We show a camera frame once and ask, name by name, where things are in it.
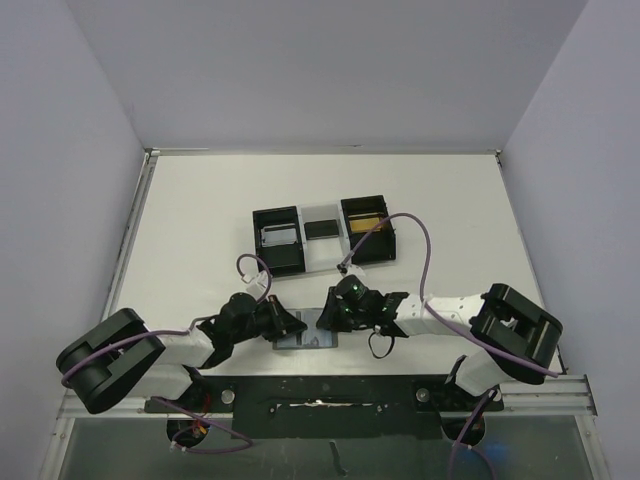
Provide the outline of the grey leather card holder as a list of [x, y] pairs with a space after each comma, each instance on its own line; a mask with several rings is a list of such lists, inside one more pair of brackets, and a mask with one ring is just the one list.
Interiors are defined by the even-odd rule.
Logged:
[[322, 313], [320, 308], [290, 310], [290, 313], [302, 321], [307, 326], [307, 329], [292, 337], [277, 340], [273, 344], [274, 350], [319, 350], [338, 347], [338, 334], [336, 332], [316, 327], [316, 323]]

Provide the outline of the black white three-bin tray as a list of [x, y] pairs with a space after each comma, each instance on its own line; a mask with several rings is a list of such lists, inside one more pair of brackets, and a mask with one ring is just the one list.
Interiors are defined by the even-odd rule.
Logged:
[[359, 266], [396, 258], [392, 224], [382, 195], [293, 205], [252, 213], [259, 268], [273, 277], [334, 269], [342, 260]]

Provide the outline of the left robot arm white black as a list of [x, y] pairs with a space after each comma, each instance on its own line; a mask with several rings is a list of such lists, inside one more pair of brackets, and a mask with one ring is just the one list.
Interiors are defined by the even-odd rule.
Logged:
[[185, 330], [152, 331], [134, 309], [123, 308], [64, 348], [55, 364], [62, 385], [100, 414], [128, 396], [178, 400], [236, 345], [255, 338], [275, 343], [306, 330], [274, 295], [258, 301], [236, 293]]

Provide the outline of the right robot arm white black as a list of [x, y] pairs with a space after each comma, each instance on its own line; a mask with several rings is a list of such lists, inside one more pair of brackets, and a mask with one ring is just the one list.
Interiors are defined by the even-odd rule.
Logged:
[[559, 376], [551, 363], [563, 325], [502, 283], [481, 294], [423, 300], [408, 292], [383, 294], [348, 275], [329, 289], [316, 327], [344, 333], [370, 330], [393, 340], [457, 335], [480, 349], [459, 360], [451, 373], [454, 385], [473, 397], [508, 380], [541, 385]]

